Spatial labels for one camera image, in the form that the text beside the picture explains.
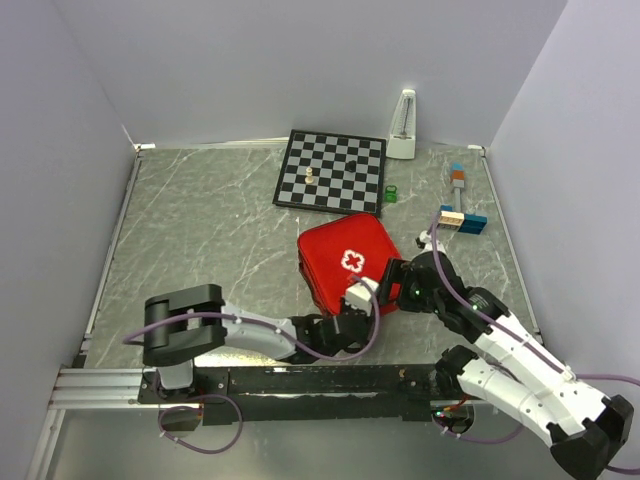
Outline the black red medicine kit case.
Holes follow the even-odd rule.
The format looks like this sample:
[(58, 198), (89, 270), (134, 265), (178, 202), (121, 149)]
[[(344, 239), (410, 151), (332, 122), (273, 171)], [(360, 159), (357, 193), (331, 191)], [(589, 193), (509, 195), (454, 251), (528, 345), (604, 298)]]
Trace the black red medicine kit case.
[(301, 233), (297, 239), (299, 270), (314, 304), (325, 315), (340, 312), (351, 277), (381, 281), (390, 259), (400, 252), (373, 215), (350, 215)]

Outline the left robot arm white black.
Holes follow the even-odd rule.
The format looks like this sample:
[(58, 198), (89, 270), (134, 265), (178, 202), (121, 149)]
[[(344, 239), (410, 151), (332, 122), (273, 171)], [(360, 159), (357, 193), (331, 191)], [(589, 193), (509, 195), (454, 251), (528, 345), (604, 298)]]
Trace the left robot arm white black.
[(195, 358), (229, 347), (277, 362), (307, 365), (366, 353), (380, 330), (377, 284), (364, 277), (345, 291), (336, 315), (271, 318), (247, 312), (223, 299), (216, 284), (151, 297), (144, 305), (143, 364), (176, 402), (197, 390)]

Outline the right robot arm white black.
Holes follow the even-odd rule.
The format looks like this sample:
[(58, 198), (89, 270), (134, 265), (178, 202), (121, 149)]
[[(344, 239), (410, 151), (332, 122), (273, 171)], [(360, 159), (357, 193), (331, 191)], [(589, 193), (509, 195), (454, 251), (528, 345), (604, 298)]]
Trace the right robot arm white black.
[(628, 440), (632, 404), (580, 379), (493, 293), (465, 285), (444, 253), (389, 259), (380, 298), (403, 311), (433, 313), (466, 340), (435, 365), (442, 395), (492, 404), (540, 438), (574, 479), (596, 479), (610, 469)]

